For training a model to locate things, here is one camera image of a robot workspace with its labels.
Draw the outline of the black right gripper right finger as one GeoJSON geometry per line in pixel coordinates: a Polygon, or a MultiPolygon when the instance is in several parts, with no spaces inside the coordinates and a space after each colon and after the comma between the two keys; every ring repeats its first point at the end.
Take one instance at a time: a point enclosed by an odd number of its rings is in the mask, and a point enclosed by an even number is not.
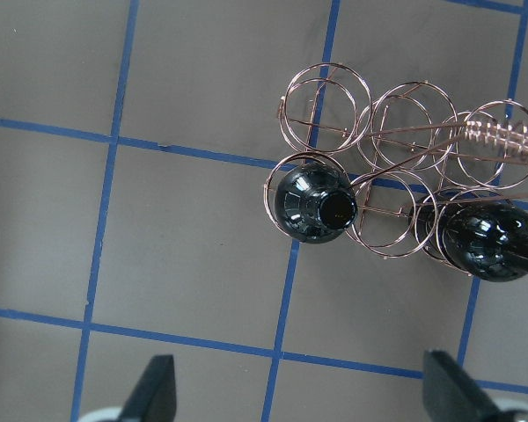
{"type": "Polygon", "coordinates": [[[490,421],[500,408],[446,352],[423,354],[422,403],[431,421],[490,421]]]}

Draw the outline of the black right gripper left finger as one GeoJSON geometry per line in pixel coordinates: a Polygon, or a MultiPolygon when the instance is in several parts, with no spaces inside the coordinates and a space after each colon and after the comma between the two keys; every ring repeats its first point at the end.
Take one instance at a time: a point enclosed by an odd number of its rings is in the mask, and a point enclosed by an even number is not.
{"type": "Polygon", "coordinates": [[[152,357],[122,407],[120,421],[174,421],[177,414],[174,358],[152,357]]]}

